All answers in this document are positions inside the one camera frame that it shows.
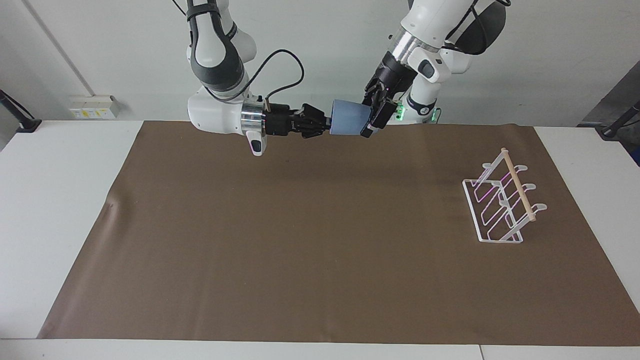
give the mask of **black cable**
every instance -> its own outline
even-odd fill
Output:
[[[276,90],[273,90],[272,92],[268,93],[267,96],[265,97],[266,100],[269,100],[269,98],[272,95],[277,94],[278,92],[281,92],[283,90],[287,90],[290,89],[292,87],[298,86],[304,79],[305,79],[305,67],[302,65],[302,61],[300,61],[300,59],[292,52],[285,50],[285,52],[289,55],[291,55],[291,57],[296,60],[296,62],[298,63],[298,65],[300,66],[300,78],[299,80],[297,80],[295,83],[291,83],[287,86],[283,86],[281,88],[277,88]]]
[[[462,19],[460,19],[460,22],[458,23],[458,25],[456,25],[456,27],[453,28],[453,30],[451,30],[449,32],[449,34],[447,35],[447,38],[450,38],[453,35],[453,33],[455,33],[460,28],[462,23],[467,19],[467,17],[471,13],[471,8],[474,7],[478,3],[478,1],[479,0],[474,0],[474,2],[471,4],[471,6],[469,6],[469,9],[467,9],[467,12],[465,13],[465,16],[463,16]]]
[[[480,15],[478,15],[478,12],[476,11],[476,8],[471,6],[471,12],[474,14],[474,17],[476,18],[476,21],[478,21],[478,24],[480,24],[480,28],[482,29],[482,50],[480,50],[479,52],[475,53],[475,54],[470,54],[470,55],[480,55],[483,52],[486,51],[486,48],[489,47],[489,40],[488,37],[486,36],[486,29],[484,28],[484,24],[482,23],[482,20],[480,20]]]
[[[19,103],[17,100],[15,100],[13,97],[9,96],[9,94],[7,94],[6,92],[4,92],[4,96],[6,96],[7,99],[9,99],[9,101],[11,101],[14,105],[16,105],[17,107],[19,107],[22,111],[24,111],[27,115],[29,115],[32,119],[36,119],[30,112],[29,110],[25,109],[24,106]]]
[[[630,123],[629,123],[629,124],[627,124],[627,125],[620,126],[620,129],[622,129],[623,127],[627,127],[627,126],[631,126],[631,125],[636,125],[636,124],[637,124],[637,123],[639,123],[639,122],[640,122],[640,120],[636,120],[636,121],[634,121],[634,122],[630,122]]]
[[[236,97],[242,95],[246,91],[246,89],[248,89],[249,86],[253,83],[255,78],[258,77],[258,75],[260,74],[262,69],[265,67],[265,65],[267,65],[269,60],[271,60],[272,57],[274,57],[275,55],[277,55],[279,53],[287,53],[287,54],[291,55],[291,57],[293,57],[298,62],[298,65],[300,66],[300,72],[301,72],[300,80],[296,81],[293,84],[290,84],[290,85],[287,85],[287,86],[283,86],[282,88],[277,88],[276,90],[273,90],[272,92],[269,93],[269,95],[266,96],[265,99],[268,100],[269,97],[271,97],[275,93],[281,92],[282,90],[287,90],[288,88],[292,88],[292,87],[300,84],[305,79],[305,67],[302,65],[302,61],[300,61],[300,59],[294,53],[290,52],[289,50],[279,49],[279,50],[276,50],[273,53],[271,53],[269,56],[267,56],[267,58],[262,62],[262,65],[260,65],[258,70],[256,70],[255,74],[253,75],[253,77],[249,80],[249,82],[247,82],[247,84],[245,86],[243,86],[242,89],[240,91],[238,91],[238,93],[236,93],[235,95],[233,95],[231,97],[228,97],[226,99],[222,99],[221,97],[218,97],[215,94],[213,94],[211,92],[211,90],[209,90],[209,88],[207,88],[206,86],[204,88],[207,90],[209,95],[211,95],[214,99],[216,99],[218,101],[221,101],[221,102],[229,102],[229,101],[235,99]]]
[[[178,10],[180,10],[180,12],[181,12],[184,16],[187,16],[187,13],[186,13],[186,12],[184,12],[184,10],[180,7],[180,5],[178,5],[178,3],[176,3],[176,2],[175,2],[175,0],[171,0],[171,1],[173,1],[173,3],[175,4],[175,7],[177,7],[177,8],[178,8]]]
[[[467,54],[467,55],[480,55],[480,54],[483,54],[486,51],[486,49],[488,47],[488,37],[487,37],[487,34],[486,34],[486,29],[484,28],[484,24],[482,23],[482,20],[480,20],[480,15],[478,15],[478,12],[476,11],[476,4],[477,3],[478,3],[478,0],[474,0],[473,4],[471,4],[471,6],[469,7],[469,10],[467,10],[467,13],[465,14],[465,16],[462,18],[462,20],[460,20],[458,25],[450,32],[450,34],[453,34],[456,30],[458,30],[458,28],[462,25],[462,23],[467,19],[469,14],[472,13],[472,14],[474,14],[474,18],[478,22],[478,24],[480,25],[480,28],[482,30],[482,41],[483,41],[482,50],[480,50],[480,51],[478,51],[476,53],[467,53],[465,51],[462,51],[461,49],[458,49],[455,46],[448,46],[448,45],[443,45],[442,49],[457,51],[459,53],[463,53],[463,54]]]

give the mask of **wooden rod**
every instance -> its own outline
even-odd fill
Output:
[[[513,178],[513,183],[518,190],[518,194],[520,195],[520,200],[522,200],[522,205],[524,205],[524,209],[529,216],[529,220],[536,221],[536,214],[534,214],[533,209],[531,208],[531,203],[529,202],[529,198],[527,198],[527,194],[524,192],[522,188],[522,183],[520,182],[520,178],[518,177],[518,173],[516,172],[516,168],[513,166],[513,162],[511,161],[511,156],[509,156],[509,151],[506,148],[502,148],[502,155],[504,156],[504,162],[507,163],[507,167],[509,168],[509,172],[511,173],[511,177]]]

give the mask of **brown table mat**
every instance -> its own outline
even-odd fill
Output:
[[[269,141],[145,122],[39,338],[640,345],[533,128]],[[549,206],[519,245],[476,240],[461,185],[503,146]]]

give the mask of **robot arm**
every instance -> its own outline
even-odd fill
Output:
[[[267,107],[261,96],[251,94],[244,63],[254,59],[255,42],[238,29],[228,5],[228,0],[188,0],[188,59],[203,85],[189,98],[191,122],[212,133],[245,135],[256,156],[264,152],[267,135],[295,132],[310,138],[329,129],[324,113],[311,105]]]
[[[365,88],[362,103],[371,115],[360,134],[370,137],[394,115],[404,124],[427,122],[441,84],[465,72],[470,54],[482,53],[502,31],[504,1],[415,0]],[[203,85],[188,103],[197,128],[245,135],[256,156],[264,152],[267,135],[310,138],[329,130],[331,120],[311,105],[292,110],[251,94],[244,63],[254,59],[256,46],[232,20],[228,0],[188,0],[187,19],[188,58]]]
[[[428,123],[441,84],[469,68],[471,55],[495,41],[505,19],[504,5],[494,0],[415,0],[365,88],[362,104],[371,115],[360,134],[370,137],[391,118]]]

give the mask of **wall socket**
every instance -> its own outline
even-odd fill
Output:
[[[76,119],[115,119],[120,113],[116,99],[111,95],[91,97],[72,96],[69,111]]]

